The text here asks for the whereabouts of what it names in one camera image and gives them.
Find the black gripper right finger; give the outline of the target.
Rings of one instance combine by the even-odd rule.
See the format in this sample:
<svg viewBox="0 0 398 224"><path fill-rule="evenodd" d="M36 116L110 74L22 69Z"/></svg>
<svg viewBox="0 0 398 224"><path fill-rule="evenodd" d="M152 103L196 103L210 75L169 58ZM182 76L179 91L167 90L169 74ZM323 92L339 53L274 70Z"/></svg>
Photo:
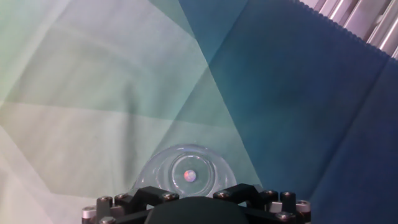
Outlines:
<svg viewBox="0 0 398 224"><path fill-rule="evenodd" d="M213 194L214 199L238 206L249 224L311 224L311 205L289 191L264 190L238 184Z"/></svg>

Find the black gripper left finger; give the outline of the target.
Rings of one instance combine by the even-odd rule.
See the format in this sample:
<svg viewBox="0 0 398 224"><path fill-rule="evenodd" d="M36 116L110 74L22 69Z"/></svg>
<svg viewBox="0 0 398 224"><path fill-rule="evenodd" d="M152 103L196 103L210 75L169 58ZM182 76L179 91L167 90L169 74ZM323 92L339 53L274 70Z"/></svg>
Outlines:
<svg viewBox="0 0 398 224"><path fill-rule="evenodd" d="M156 187L143 187L134 194L123 193L111 196L101 196L95 205L81 210L82 224L142 224L149 216L147 206L173 202L180 198L179 194Z"/></svg>

